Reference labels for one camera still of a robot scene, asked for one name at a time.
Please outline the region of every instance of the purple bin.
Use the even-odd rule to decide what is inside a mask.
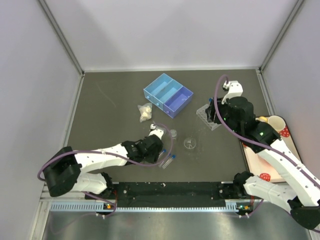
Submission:
[[[193,92],[186,87],[181,87],[163,105],[163,111],[174,118],[192,99]]]

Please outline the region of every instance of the white wall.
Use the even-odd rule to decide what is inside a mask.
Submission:
[[[305,1],[274,57],[265,78],[276,113],[291,129],[298,151],[320,178],[320,1]]]
[[[28,237],[79,75],[36,0],[0,1],[0,239]]]
[[[46,0],[86,71],[260,66],[296,0]]]

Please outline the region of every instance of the pink tray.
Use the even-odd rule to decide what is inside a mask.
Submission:
[[[290,151],[301,161],[291,135],[289,137],[281,136],[281,138],[283,139],[287,147],[290,149]],[[251,150],[251,148],[243,147],[243,151],[244,151],[246,162],[248,164],[249,171],[251,173],[258,176],[260,174],[267,173],[267,174],[270,174],[271,176],[270,182],[272,183],[284,182],[284,179],[279,175],[279,173],[274,169],[274,167],[271,166],[266,160],[264,160],[263,158],[255,154]]]

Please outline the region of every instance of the plastic bag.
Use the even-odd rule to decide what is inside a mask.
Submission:
[[[152,117],[152,103],[146,103],[145,105],[138,105],[140,111],[140,123],[151,119]]]

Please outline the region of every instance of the white cup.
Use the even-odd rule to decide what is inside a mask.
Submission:
[[[280,133],[286,127],[285,120],[279,116],[270,116],[268,118],[268,124],[271,125],[271,127],[273,127],[278,133]]]

